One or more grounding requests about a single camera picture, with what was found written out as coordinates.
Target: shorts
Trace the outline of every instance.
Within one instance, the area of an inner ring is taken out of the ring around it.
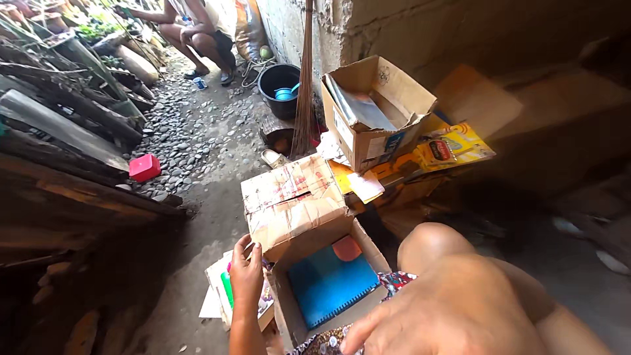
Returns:
[[[217,51],[224,62],[226,62],[231,68],[236,68],[237,60],[234,54],[232,54],[232,45],[234,44],[232,39],[227,34],[219,30],[215,31],[211,36],[215,39],[215,42],[217,42]],[[200,57],[204,57],[204,54],[201,54],[197,48],[193,47],[193,49]]]

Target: spiral binding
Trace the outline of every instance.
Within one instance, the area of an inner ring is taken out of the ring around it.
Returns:
[[[344,302],[344,304],[342,304],[340,307],[337,307],[333,312],[330,312],[326,316],[318,319],[315,323],[308,324],[307,326],[309,330],[319,327],[321,324],[326,323],[329,320],[332,320],[335,316],[338,316],[340,313],[346,311],[352,305],[359,302],[362,298],[368,296],[368,294],[371,293],[374,289],[376,289],[377,286],[379,286],[378,282],[376,282],[372,287],[365,289],[364,291],[362,291],[362,293],[358,294],[357,296],[351,298],[349,301]]]

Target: sandal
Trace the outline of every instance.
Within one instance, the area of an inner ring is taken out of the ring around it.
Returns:
[[[199,72],[197,71],[197,69],[193,69],[193,70],[189,70],[186,73],[184,73],[184,79],[190,79],[193,80],[195,78],[199,78],[200,76],[205,76],[206,74],[199,74]]]
[[[230,83],[232,82],[232,80],[234,80],[235,75],[234,75],[234,70],[232,70],[230,72],[230,74],[226,74],[226,73],[221,73],[221,85],[223,87],[227,87],[230,86]]]
[[[261,153],[261,160],[265,162],[265,164],[272,167],[272,169],[276,169],[285,164],[291,163],[291,161],[282,154],[276,153],[271,149],[265,149]]]

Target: red plastic container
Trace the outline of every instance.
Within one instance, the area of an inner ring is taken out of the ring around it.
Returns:
[[[129,161],[129,177],[139,183],[160,175],[160,161],[151,154]]]

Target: knee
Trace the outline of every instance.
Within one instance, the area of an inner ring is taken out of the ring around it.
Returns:
[[[456,253],[475,253],[473,246],[452,227],[442,223],[421,223],[401,242],[399,259],[416,256],[434,258]]]
[[[158,31],[160,31],[160,33],[165,33],[168,31],[169,26],[171,26],[171,24],[169,23],[161,23],[158,25]]]
[[[207,35],[205,33],[195,33],[191,37],[191,43],[193,44],[193,47],[195,47],[198,51],[203,51],[205,47],[208,48],[217,46],[217,43],[215,42],[213,36]]]
[[[399,252],[410,246],[436,247],[446,244],[454,235],[460,235],[455,229],[442,223],[425,222],[416,226],[412,232],[405,237],[399,246]]]

